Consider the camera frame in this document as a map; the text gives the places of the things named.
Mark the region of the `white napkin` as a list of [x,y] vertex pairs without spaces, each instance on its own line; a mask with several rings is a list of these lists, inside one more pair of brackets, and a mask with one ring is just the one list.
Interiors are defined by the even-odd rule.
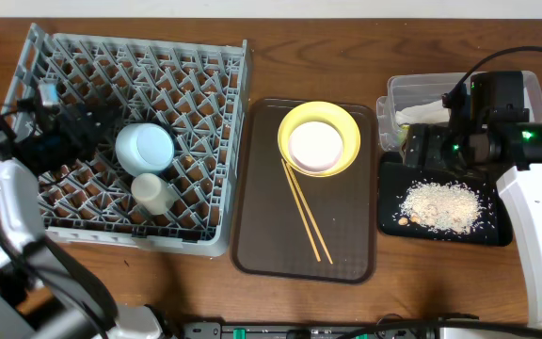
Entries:
[[395,120],[398,125],[410,125],[416,123],[436,124],[448,122],[450,109],[445,108],[441,100],[404,108],[395,113]]

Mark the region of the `green snack wrapper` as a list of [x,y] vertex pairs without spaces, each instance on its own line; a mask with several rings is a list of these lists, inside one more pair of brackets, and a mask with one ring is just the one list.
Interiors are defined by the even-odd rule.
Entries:
[[398,133],[399,145],[402,146],[407,140],[409,126],[407,124],[400,126],[400,132]]

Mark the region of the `cooked rice leftovers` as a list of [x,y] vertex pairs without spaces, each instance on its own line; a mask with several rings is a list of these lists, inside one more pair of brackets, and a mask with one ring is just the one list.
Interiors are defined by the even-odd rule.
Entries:
[[463,183],[416,181],[402,198],[392,219],[401,226],[418,225],[435,234],[471,234],[487,211],[480,191]]

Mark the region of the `light blue bowl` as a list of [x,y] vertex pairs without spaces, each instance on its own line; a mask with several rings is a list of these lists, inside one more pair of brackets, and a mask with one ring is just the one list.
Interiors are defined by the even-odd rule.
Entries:
[[123,127],[115,141],[115,153],[121,167],[136,177],[159,174],[167,169],[175,154],[170,134],[153,123],[133,123]]

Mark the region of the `white plastic cup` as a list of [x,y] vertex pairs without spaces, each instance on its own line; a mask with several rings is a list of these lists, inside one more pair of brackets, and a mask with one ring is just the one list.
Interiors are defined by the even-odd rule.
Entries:
[[170,185],[152,173],[143,173],[133,180],[131,192],[137,203],[152,215],[163,215],[179,199]]

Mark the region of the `yellow plate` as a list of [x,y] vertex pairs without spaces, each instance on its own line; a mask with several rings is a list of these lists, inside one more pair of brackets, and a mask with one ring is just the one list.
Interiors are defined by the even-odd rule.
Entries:
[[[310,121],[327,123],[342,137],[342,157],[331,169],[309,172],[301,169],[289,155],[290,135],[297,126]],[[354,118],[342,107],[328,102],[307,102],[292,108],[282,119],[278,130],[278,146],[282,158],[294,170],[310,177],[329,177],[347,169],[357,158],[360,148],[360,130]]]

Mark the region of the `wooden chopstick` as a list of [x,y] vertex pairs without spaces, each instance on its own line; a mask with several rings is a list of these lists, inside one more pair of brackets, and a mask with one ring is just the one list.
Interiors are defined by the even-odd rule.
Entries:
[[294,184],[294,182],[292,180],[292,177],[290,175],[289,167],[287,166],[286,162],[283,159],[280,160],[280,163],[282,165],[282,168],[283,168],[286,180],[288,182],[289,188],[291,189],[291,192],[292,192],[292,195],[293,195],[293,198],[294,198],[294,201],[295,201],[296,208],[298,210],[301,221],[302,221],[303,226],[305,228],[305,232],[306,232],[306,234],[307,234],[307,236],[309,238],[309,241],[310,241],[311,248],[312,248],[312,251],[314,253],[314,256],[315,256],[317,262],[321,262],[321,257],[320,257],[319,251],[318,251],[318,249],[316,247],[316,244],[315,244],[315,242],[313,240],[309,223],[307,221],[307,218],[305,217],[303,207],[302,207],[302,205],[300,203],[300,199],[298,198],[298,194],[297,194],[296,189],[295,189],[295,184]]
[[289,167],[289,171],[290,171],[290,175],[292,177],[292,180],[295,184],[295,189],[296,189],[296,192],[298,194],[298,198],[300,199],[300,203],[303,207],[303,210],[304,210],[304,213],[305,213],[305,217],[307,218],[307,221],[309,223],[309,226],[310,226],[310,229],[311,229],[311,233],[312,233],[312,237],[313,237],[313,240],[316,244],[316,247],[317,247],[317,244],[320,244],[321,245],[321,248],[323,249],[323,252],[326,256],[326,258],[328,259],[329,263],[331,265],[334,264],[333,262],[333,258],[328,250],[328,247],[327,247],[327,244],[326,244],[326,241],[321,233],[321,230],[317,224],[317,221],[314,217],[314,214],[312,213],[311,211],[311,208],[308,204],[308,201],[300,187],[300,184],[299,182],[297,181],[296,179],[296,176],[295,176],[295,173],[293,171],[293,169],[291,168],[291,166],[286,163],[287,166]]

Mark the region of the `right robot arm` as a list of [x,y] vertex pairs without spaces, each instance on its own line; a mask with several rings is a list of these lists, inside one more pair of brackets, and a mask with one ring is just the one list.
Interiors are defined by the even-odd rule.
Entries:
[[[536,75],[522,71],[524,104],[530,108],[530,121],[542,122],[542,91]],[[389,100],[393,112],[415,105],[436,102],[451,90],[463,73],[425,73],[394,76],[389,80]],[[497,190],[512,221],[523,269],[529,326],[542,329],[542,164],[529,170],[508,169],[497,181]]]

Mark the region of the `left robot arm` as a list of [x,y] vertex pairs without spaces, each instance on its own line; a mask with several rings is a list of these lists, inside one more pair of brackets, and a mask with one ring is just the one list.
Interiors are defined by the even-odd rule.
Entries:
[[106,105],[16,104],[41,130],[18,139],[0,113],[0,338],[164,338],[152,307],[118,305],[46,233],[39,175],[93,156],[120,113]]

